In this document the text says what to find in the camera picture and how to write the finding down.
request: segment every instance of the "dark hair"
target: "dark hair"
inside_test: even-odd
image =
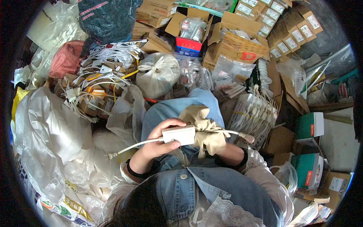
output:
[[[113,217],[99,227],[166,227],[166,218],[156,194],[157,176],[154,175],[136,187],[128,195],[126,207],[119,199]]]

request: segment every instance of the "beige glove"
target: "beige glove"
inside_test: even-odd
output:
[[[225,138],[230,137],[228,133],[206,133],[203,131],[223,130],[215,121],[206,119],[209,113],[209,108],[206,106],[190,105],[186,107],[179,118],[187,123],[187,125],[194,125],[195,143],[189,145],[190,147],[200,147],[198,158],[205,158],[204,145],[210,155],[224,149],[226,145]]]

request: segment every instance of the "person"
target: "person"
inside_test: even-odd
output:
[[[224,128],[218,102],[196,88],[186,98],[153,105],[145,114],[142,141],[162,136],[189,105],[205,105],[206,118]],[[261,155],[226,143],[198,159],[198,149],[178,141],[144,144],[122,163],[122,181],[111,192],[98,226],[287,226],[294,207],[286,187]]]

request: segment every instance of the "pink plastic bag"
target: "pink plastic bag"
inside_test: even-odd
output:
[[[63,79],[66,73],[76,74],[81,66],[84,41],[72,40],[63,44],[52,59],[50,77]]]

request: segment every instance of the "white lace trim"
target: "white lace trim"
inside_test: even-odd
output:
[[[242,207],[229,200],[217,197],[203,216],[200,227],[266,227],[260,218],[256,218]]]

